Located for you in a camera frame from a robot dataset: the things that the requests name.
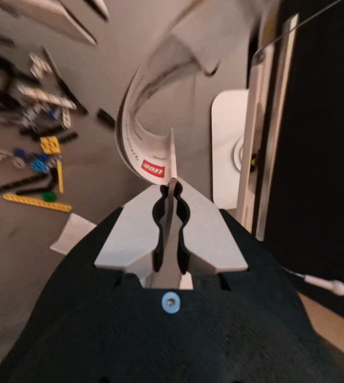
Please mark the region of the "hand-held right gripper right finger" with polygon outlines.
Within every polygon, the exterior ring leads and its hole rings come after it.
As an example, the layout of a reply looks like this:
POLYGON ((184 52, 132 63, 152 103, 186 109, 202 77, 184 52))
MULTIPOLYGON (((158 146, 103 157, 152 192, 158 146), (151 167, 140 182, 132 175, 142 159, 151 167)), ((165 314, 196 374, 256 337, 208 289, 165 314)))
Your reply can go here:
POLYGON ((186 181, 174 189, 181 220, 177 260, 179 289, 193 289, 193 276, 240 272, 248 264, 217 206, 186 181))

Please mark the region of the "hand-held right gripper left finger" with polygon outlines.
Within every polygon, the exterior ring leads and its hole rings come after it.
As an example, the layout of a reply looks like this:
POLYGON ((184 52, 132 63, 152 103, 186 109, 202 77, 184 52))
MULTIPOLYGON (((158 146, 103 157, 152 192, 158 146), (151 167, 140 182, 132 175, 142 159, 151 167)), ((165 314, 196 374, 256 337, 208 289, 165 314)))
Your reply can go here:
POLYGON ((168 194, 168 186, 152 185, 126 203, 94 266, 135 274, 142 285, 152 285, 169 239, 168 194))

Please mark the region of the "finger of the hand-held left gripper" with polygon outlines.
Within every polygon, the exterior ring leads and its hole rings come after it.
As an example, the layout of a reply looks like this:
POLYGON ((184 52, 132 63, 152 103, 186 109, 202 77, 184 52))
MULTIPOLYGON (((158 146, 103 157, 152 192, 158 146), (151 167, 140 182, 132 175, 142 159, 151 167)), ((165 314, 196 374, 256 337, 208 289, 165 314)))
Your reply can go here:
POLYGON ((97 46, 93 34, 60 1, 2 0, 0 7, 13 15, 31 18, 74 40, 97 46))
POLYGON ((84 0, 84 2, 100 17, 104 22, 109 20, 109 12, 103 0, 84 0))

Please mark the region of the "pile of lego pieces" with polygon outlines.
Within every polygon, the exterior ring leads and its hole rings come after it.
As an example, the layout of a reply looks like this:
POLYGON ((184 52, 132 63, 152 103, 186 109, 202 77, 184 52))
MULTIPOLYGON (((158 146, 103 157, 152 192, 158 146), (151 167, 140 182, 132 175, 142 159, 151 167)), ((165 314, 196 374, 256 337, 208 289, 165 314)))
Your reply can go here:
POLYGON ((35 173, 0 185, 0 195, 8 202, 70 213, 70 205, 57 201, 64 193, 61 149, 79 138, 71 130, 71 113, 88 115, 88 110, 64 81, 48 48, 42 51, 44 56, 30 53, 31 74, 0 56, 0 70, 7 74, 0 90, 0 124, 19 127, 19 134, 40 150, 0 149, 0 161, 10 159, 16 168, 35 173))

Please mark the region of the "white paper bag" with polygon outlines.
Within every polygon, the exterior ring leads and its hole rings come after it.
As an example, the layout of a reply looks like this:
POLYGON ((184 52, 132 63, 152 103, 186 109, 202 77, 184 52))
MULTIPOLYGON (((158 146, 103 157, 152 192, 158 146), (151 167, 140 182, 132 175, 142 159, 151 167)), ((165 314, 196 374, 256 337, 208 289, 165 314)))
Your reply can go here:
POLYGON ((71 213, 59 238, 50 246, 50 250, 66 256, 96 226, 89 220, 71 213))

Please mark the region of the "wooden-framed black book stand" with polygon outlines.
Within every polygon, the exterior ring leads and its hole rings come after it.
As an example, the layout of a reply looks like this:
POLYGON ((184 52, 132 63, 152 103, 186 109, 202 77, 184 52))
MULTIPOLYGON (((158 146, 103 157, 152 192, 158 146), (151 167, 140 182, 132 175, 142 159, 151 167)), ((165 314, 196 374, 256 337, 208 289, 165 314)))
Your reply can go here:
MULTIPOLYGON (((285 268, 344 283, 344 1, 295 31, 262 245, 285 268)), ((344 317, 338 297, 289 275, 344 317)))

